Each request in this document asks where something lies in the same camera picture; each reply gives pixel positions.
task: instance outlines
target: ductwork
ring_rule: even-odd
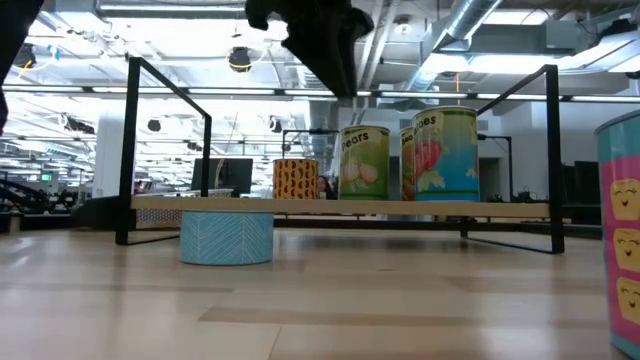
[[[469,39],[501,2],[502,0],[456,0],[451,8],[447,34],[458,41]]]
[[[473,33],[501,2],[502,0],[456,0],[451,8],[447,25],[441,31],[434,31],[433,25],[428,30],[425,44],[423,44],[423,54],[426,57],[422,66],[407,81],[404,90],[426,91],[438,76],[429,72],[427,68],[427,59],[431,52],[457,41],[469,41]]]

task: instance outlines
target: fluorescent light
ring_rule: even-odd
[[[500,94],[478,94],[478,99],[481,100],[493,100],[498,98]],[[527,95],[527,94],[512,94],[507,97],[507,100],[529,100],[529,101],[544,101],[547,100],[546,95]]]
[[[488,74],[531,74],[558,59],[537,55],[478,55],[471,60],[467,71]]]
[[[206,89],[190,88],[191,94],[203,95],[273,95],[275,92],[268,89]]]
[[[464,93],[438,93],[438,92],[406,92],[406,91],[383,91],[381,97],[391,98],[416,98],[416,99],[464,99]]]
[[[189,5],[100,5],[102,11],[225,11],[239,12],[244,11],[241,7],[227,6],[189,6]]]
[[[573,96],[573,102],[640,103],[640,96]]]
[[[96,86],[93,88],[93,91],[98,93],[111,93],[111,94],[126,94],[127,88],[124,86],[109,86],[109,87],[100,87]],[[163,87],[141,87],[138,89],[139,94],[171,94],[173,91],[169,88]]]
[[[4,91],[20,92],[82,92],[80,86],[37,86],[37,85],[5,85]]]
[[[284,93],[293,96],[334,96],[329,90],[285,90]]]

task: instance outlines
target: computer monitor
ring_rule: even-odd
[[[233,189],[234,196],[251,192],[253,159],[209,159],[209,189],[215,188],[218,164],[223,161],[218,177],[218,187]],[[202,159],[196,159],[191,178],[191,190],[200,190]]]

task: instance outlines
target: pears label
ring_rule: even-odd
[[[340,137],[340,199],[387,200],[389,129],[353,126]]]

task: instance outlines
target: column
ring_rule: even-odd
[[[93,198],[118,195],[123,134],[124,106],[113,103],[103,109],[98,120]]]

